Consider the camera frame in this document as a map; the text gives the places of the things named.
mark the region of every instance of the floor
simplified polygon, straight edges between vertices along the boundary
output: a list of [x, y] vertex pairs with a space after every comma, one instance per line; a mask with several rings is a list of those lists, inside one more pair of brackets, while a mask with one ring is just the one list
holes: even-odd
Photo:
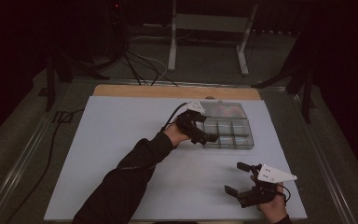
[[[252, 34], [245, 50], [250, 74], [245, 77], [241, 75], [235, 53], [240, 36], [225, 36], [224, 40], [217, 41], [221, 34], [208, 34], [199, 39], [191, 32], [183, 32], [181, 35], [187, 37], [179, 40], [176, 69], [165, 72], [170, 39], [166, 35], [151, 36], [148, 31], [142, 32], [145, 33], [132, 36], [131, 52], [127, 55], [133, 59], [133, 69], [145, 80], [144, 85], [151, 85], [156, 77], [156, 70], [145, 65], [146, 59], [163, 75], [155, 85], [250, 88], [279, 73], [296, 41], [296, 37], [290, 35]], [[76, 73], [72, 83], [59, 83], [56, 104], [46, 112], [46, 98], [38, 96], [46, 87], [46, 71], [43, 71], [34, 78], [34, 88], [2, 125], [0, 223], [47, 223], [43, 216], [81, 120], [81, 114], [76, 113], [55, 135], [56, 113], [84, 108], [94, 88], [101, 83], [138, 83], [123, 58], [101, 74], [110, 79], [96, 80]], [[276, 82], [260, 90], [260, 95], [268, 106], [289, 166], [293, 173], [301, 176], [296, 183], [309, 218], [295, 223], [358, 223], [358, 163], [318, 87], [312, 89], [314, 107], [310, 110], [311, 124], [308, 124], [299, 112], [301, 93], [288, 95], [284, 91], [288, 81]], [[40, 185], [22, 203], [47, 165]]]

